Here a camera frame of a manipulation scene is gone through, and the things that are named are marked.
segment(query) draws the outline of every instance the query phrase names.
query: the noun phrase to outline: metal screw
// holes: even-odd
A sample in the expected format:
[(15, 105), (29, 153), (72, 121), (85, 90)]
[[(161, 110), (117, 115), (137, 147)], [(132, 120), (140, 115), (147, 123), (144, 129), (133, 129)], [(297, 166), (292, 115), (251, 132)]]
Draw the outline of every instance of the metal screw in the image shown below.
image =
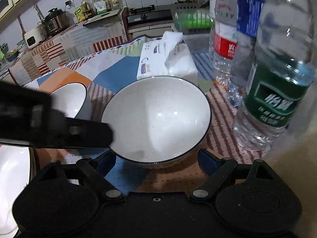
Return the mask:
[(106, 196), (109, 198), (117, 198), (121, 195), (121, 191), (119, 190), (110, 190), (106, 192)]
[(205, 198), (208, 196), (208, 192), (205, 190), (195, 190), (195, 191), (193, 191), (193, 195), (196, 198)]

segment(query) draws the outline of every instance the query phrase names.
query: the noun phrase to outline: white paper bag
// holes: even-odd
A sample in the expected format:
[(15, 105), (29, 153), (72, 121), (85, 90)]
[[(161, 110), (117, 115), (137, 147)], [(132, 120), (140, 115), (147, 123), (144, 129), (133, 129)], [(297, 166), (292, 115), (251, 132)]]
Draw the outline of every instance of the white paper bag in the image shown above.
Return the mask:
[(198, 84), (198, 71), (182, 33), (166, 31), (161, 40), (143, 44), (137, 79), (158, 75)]

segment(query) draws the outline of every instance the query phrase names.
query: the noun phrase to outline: stove knob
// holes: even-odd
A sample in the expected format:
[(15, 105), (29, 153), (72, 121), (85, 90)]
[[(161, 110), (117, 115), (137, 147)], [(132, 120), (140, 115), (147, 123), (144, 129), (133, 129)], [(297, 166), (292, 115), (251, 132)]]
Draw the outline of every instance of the stove knob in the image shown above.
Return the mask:
[(142, 14), (141, 14), (141, 20), (146, 20), (146, 19), (147, 19), (146, 13), (142, 13)]

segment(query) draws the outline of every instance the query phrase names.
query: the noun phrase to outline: patterned tablecloth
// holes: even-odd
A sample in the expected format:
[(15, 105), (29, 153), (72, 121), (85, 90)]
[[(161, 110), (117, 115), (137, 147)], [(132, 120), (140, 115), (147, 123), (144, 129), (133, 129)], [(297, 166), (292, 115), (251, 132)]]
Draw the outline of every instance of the patterned tablecloth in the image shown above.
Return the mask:
[(127, 8), (109, 18), (87, 23), (76, 23), (27, 51), (10, 68), (16, 84), (30, 81), (60, 68), (65, 63), (127, 42), (125, 15)]
[[(92, 99), (91, 120), (100, 121), (105, 106), (115, 93), (136, 81), (142, 45), (150, 40), (153, 39), (144, 36), (130, 43), (85, 56), (32, 81), (27, 87), (51, 93), (68, 83), (83, 83)], [(103, 56), (104, 63), (91, 63), (95, 56)], [(193, 58), (199, 71), (199, 85), (210, 85), (207, 98), (212, 109), (210, 130), (199, 148), (208, 148), (221, 156), (235, 158), (239, 163), (252, 163), (254, 159), (260, 158), (261, 154), (249, 153), (237, 145), (232, 132), (236, 109), (226, 101), (226, 90), (213, 84), (207, 54), (193, 54)], [(41, 167), (51, 160), (60, 160), (67, 164), (75, 163), (82, 157), (95, 158), (104, 151), (106, 149), (37, 150)], [(124, 193), (132, 190), (189, 192), (203, 183), (206, 176), (197, 163), (197, 153), (194, 153), (179, 165), (159, 170), (143, 169), (117, 157), (116, 165), (106, 179)]]

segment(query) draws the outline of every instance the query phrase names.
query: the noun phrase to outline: white bowl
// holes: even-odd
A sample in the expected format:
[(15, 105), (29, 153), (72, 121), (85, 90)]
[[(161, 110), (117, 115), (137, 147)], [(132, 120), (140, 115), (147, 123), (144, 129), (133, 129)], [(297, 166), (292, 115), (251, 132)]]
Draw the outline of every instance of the white bowl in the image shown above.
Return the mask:
[(91, 99), (86, 87), (81, 83), (66, 84), (51, 93), (52, 108), (69, 118), (90, 120)]
[(12, 205), (30, 180), (29, 148), (0, 147), (0, 237), (13, 238), (18, 229)]
[(208, 100), (199, 88), (176, 77), (155, 76), (120, 90), (101, 121), (114, 131), (110, 148), (117, 155), (159, 168), (177, 163), (198, 146), (210, 119)]

